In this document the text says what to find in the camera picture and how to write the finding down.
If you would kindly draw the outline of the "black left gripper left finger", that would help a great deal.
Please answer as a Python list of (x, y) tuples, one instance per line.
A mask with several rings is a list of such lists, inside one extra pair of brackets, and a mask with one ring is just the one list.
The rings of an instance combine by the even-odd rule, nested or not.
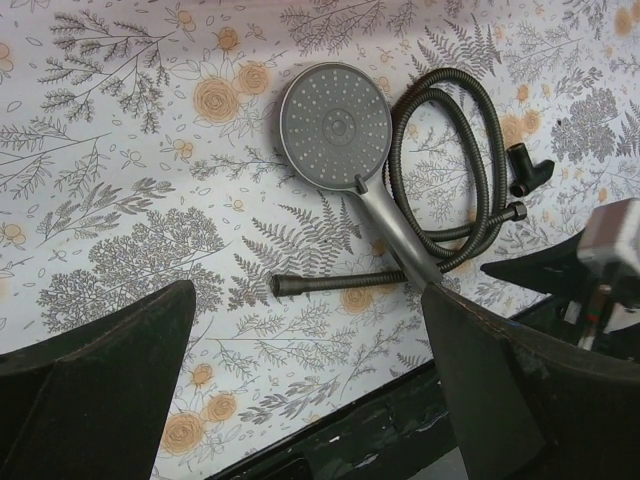
[(2, 354), (2, 478), (149, 478), (194, 317), (180, 280)]

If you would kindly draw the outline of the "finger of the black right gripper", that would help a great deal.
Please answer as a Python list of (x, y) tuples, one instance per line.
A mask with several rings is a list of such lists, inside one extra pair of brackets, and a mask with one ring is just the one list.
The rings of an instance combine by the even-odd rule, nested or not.
[(583, 233), (532, 254), (485, 263), (480, 270), (538, 293), (585, 293), (595, 285), (595, 276), (577, 258)]

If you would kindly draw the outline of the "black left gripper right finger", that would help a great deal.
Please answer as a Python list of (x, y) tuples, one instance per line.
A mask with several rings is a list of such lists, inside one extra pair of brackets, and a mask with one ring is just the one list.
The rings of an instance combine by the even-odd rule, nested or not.
[(471, 479), (636, 479), (639, 366), (430, 284), (422, 307)]

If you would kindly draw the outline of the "grey handheld shower head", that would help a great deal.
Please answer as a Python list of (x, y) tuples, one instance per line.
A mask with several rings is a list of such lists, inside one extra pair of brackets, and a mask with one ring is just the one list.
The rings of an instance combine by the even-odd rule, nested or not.
[(305, 69), (286, 89), (278, 132), (283, 154), (299, 177), (356, 199), (410, 283), (423, 290), (442, 280), (384, 185), (392, 117), (369, 76), (344, 63)]

